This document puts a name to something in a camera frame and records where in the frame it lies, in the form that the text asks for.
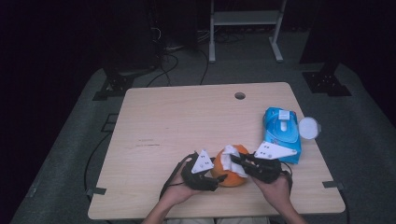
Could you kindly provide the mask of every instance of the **gray floor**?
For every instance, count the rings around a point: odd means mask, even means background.
[[[276,62],[268,36],[246,35],[242,41],[217,45],[217,61],[209,65],[203,84],[288,82],[304,114],[317,119],[322,126],[318,146],[334,180],[345,187],[351,223],[394,223],[395,128],[358,76],[342,64],[335,74],[352,96],[311,93],[302,72],[319,70],[322,64],[299,64],[308,33],[280,34],[278,44],[283,63]],[[207,44],[201,45],[201,49],[207,53]],[[206,67],[204,54],[182,50],[173,55],[177,56],[178,65],[169,72],[171,85],[199,85]],[[165,69],[174,64],[174,58],[165,57]],[[146,87],[161,72],[138,77],[134,87]],[[109,114],[120,111],[122,104],[122,97],[92,100],[105,79],[101,69],[92,75],[12,223],[104,223],[87,216],[90,202],[84,189],[84,173],[97,147],[86,175],[88,188],[95,187],[110,141],[101,132],[102,126]],[[150,87],[167,85],[167,79],[160,77]],[[314,224],[339,224],[347,220],[346,213],[305,217]]]

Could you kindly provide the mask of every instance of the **blue package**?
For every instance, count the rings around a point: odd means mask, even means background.
[[[296,155],[279,158],[279,160],[298,164],[302,150],[295,112],[269,107],[263,117],[263,126],[265,128],[264,141],[297,151]]]

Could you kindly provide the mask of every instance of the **white shelf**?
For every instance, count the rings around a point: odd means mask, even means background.
[[[278,10],[269,11],[218,11],[215,12],[214,25],[258,25],[276,24]]]

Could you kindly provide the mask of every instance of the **dark background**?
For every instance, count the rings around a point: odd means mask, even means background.
[[[150,26],[163,28],[165,36],[186,32],[192,38],[191,29],[208,29],[209,1],[166,2],[0,3],[1,223],[12,218],[85,84],[104,61],[132,70],[157,65],[161,53]],[[264,2],[240,1],[235,9],[276,5]],[[217,8],[230,3],[217,1]],[[390,1],[290,0],[282,26],[291,32],[312,28],[302,63],[325,62],[336,50],[393,124],[395,9]],[[195,18],[180,25],[176,15]]]

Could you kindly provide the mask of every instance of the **white card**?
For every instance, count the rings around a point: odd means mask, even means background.
[[[212,160],[210,160],[209,155],[205,149],[202,149],[201,153],[198,156],[197,161],[195,162],[194,166],[192,167],[191,172],[193,174],[200,173],[202,171],[207,171],[213,169],[215,165],[213,164]]]

